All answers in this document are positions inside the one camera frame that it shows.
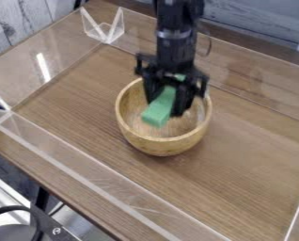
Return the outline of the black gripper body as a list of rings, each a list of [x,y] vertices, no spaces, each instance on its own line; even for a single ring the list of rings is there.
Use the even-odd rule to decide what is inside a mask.
[[[156,53],[136,54],[135,73],[141,77],[151,75],[159,79],[176,73],[183,74],[184,84],[189,84],[196,90],[195,96],[203,98],[209,77],[195,66],[196,43],[195,30],[181,32],[179,36],[168,36],[159,31]]]

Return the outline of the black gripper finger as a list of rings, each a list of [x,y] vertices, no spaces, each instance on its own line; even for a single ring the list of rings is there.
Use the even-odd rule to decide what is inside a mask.
[[[176,88],[176,98],[172,107],[172,116],[180,117],[191,107],[196,90],[189,84],[179,84]]]
[[[148,104],[159,97],[163,87],[164,82],[157,77],[151,75],[143,77],[143,88]]]

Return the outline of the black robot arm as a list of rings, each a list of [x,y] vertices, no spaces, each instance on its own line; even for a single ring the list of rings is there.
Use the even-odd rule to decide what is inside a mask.
[[[180,117],[196,97],[204,98],[209,76],[195,66],[197,23],[204,0],[153,0],[156,53],[136,54],[135,74],[143,78],[147,103],[164,87],[176,91],[171,116]]]

